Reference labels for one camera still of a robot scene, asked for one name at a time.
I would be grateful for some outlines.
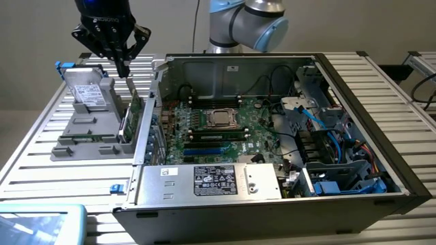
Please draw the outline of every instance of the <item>computer component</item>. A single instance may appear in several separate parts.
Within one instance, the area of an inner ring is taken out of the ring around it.
[[[218,109],[205,111],[206,128],[231,129],[237,127],[234,109]]]
[[[146,133],[113,209],[137,244],[357,233],[429,199],[322,55],[167,55],[154,71],[141,128],[166,125],[165,159]]]

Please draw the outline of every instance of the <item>metal rail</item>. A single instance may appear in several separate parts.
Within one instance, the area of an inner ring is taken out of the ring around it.
[[[419,180],[436,195],[436,133],[426,114],[403,96],[398,87],[369,58],[355,53],[325,53],[334,69],[386,134]],[[131,62],[133,82],[146,99],[153,77],[153,55]],[[110,76],[115,68],[94,56],[86,63],[101,63]],[[114,79],[117,94],[127,99],[127,88]],[[71,115],[71,96],[58,90],[22,143],[0,172],[0,200],[5,203],[81,203],[87,210],[86,244],[134,244],[109,212],[125,195],[110,195],[111,184],[125,184],[133,159],[49,160],[50,149]],[[297,237],[231,244],[436,244],[436,199],[405,215],[391,215],[359,234]]]

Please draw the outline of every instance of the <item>blue latch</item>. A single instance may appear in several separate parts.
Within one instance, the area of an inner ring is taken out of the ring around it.
[[[66,69],[66,68],[73,68],[75,66],[75,63],[73,62],[66,62],[63,64],[61,64],[61,68]]]
[[[114,184],[110,186],[109,192],[110,194],[122,194],[123,193],[122,189],[123,189],[123,185]]]

